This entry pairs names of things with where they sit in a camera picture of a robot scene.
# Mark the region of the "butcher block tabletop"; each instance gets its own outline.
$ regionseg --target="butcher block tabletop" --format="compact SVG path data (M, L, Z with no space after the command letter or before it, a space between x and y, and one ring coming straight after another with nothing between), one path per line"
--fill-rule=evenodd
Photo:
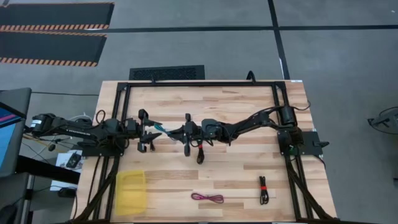
M106 81L101 87L96 112L105 110L106 119L112 115L118 82ZM286 81L286 87L291 106L305 108L308 105L302 82ZM124 93L121 95L121 102L123 100ZM118 119L121 119L122 106L120 103ZM138 111L145 109L149 119L162 123L166 130L170 130L185 123L185 113L190 113L197 125L205 118L236 123L271 106L274 106L272 90L266 86L132 87L127 117L139 120ZM310 110L295 112L298 126L303 131L311 131L314 126ZM147 130L158 132L153 128ZM295 220L285 161L280 155L277 131L274 129L259 128L242 134L231 146L214 142L211 147L204 142L205 161L201 165L197 164L197 148L191 147L191 156L185 157L183 144L171 140L165 134L158 137L154 145L154 152L148 150L143 154L137 151L137 140L130 140L119 164L119 171L145 172L146 211L136 215L118 216L113 210L111 222ZM335 207L323 164L313 156L302 156L302 160L309 191L325 211L335 217ZM78 215L86 207L96 161L97 157L89 157L84 161L78 184ZM102 159L99 164L91 198L98 188ZM259 176L266 177L270 197L266 205L260 204ZM193 200L191 194L194 192L202 195L221 194L224 203ZM100 218L104 218L107 198L108 192L102 199ZM302 216L305 217L305 207L299 190L298 198Z

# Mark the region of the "black metal frame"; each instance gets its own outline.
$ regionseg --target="black metal frame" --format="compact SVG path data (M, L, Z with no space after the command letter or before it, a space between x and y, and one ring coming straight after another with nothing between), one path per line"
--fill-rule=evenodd
M120 104L120 100L121 100L121 92L122 91L125 91L125 95L124 95L121 119L124 120L127 118L127 109L129 106L131 88L137 88L137 87L154 87L154 86L159 86L159 87L160 86L169 86L169 87L176 87L176 86L264 86L265 87L265 86L268 86L268 87L271 87L272 96L273 96L274 103L276 106L280 105L277 88L279 88L281 90L284 105L289 105L289 99L287 97L285 82L258 82L258 81L256 81L256 78L252 72L249 72L248 77L246 79L251 80L251 82L241 81L241 82L118 83L118 87L116 90L116 97L115 97L114 106L113 106L112 118L115 118L118 113L118 108L119 108L119 104ZM285 157L286 166L288 168L291 166L290 155L285 154L284 157ZM119 165L119 159L120 159L119 157L114 158L114 162L117 163L117 166ZM303 170L303 165L302 165L302 160L301 160L300 154L295 156L295 160L296 160L296 165L297 165L297 170L298 170L298 175L300 177L300 180L302 181L305 188L307 188L307 183L305 181L304 170ZM108 164L109 164L109 157L105 157L104 162L103 162L103 168L101 170L99 187L101 187L103 185L104 180L106 178ZM299 200L297 197L297 190L295 187L295 182L289 175L288 175L288 177L289 177L289 187L290 187L290 191L292 194L292 203L293 203L295 218L296 218L296 220L300 220L302 217L301 217L301 213L300 213L300 206L299 206ZM116 185L116 181L114 180L111 183L111 186L109 189L109 195L108 195L108 200L107 200L107 204L106 204L105 220L110 220L110 218L111 218L115 185ZM304 198L304 202L305 202L305 209L307 212L307 218L313 219L312 209L311 209L311 206L306 198ZM94 220L99 219L100 207L101 207L101 201L96 205L94 216L93 216Z

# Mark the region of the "floor mat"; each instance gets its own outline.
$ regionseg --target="floor mat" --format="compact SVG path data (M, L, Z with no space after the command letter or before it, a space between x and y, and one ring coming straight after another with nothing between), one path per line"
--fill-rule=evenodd
M130 68L130 80L204 80L204 65Z
M0 62L95 67L105 41L104 34L0 32Z
M113 2L0 6L0 30L107 29Z

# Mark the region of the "pink cable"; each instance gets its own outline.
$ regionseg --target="pink cable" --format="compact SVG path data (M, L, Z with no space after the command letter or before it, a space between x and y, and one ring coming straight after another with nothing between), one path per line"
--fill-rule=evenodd
M222 195L214 195L214 196L203 196L198 193L192 193L191 198L194 200L211 200L215 203L224 203L224 197Z

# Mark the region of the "yellow plastic container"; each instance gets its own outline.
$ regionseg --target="yellow plastic container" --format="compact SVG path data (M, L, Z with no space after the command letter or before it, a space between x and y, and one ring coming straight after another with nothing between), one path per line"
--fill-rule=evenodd
M143 170L118 172L116 176L116 215L142 213L147 208Z

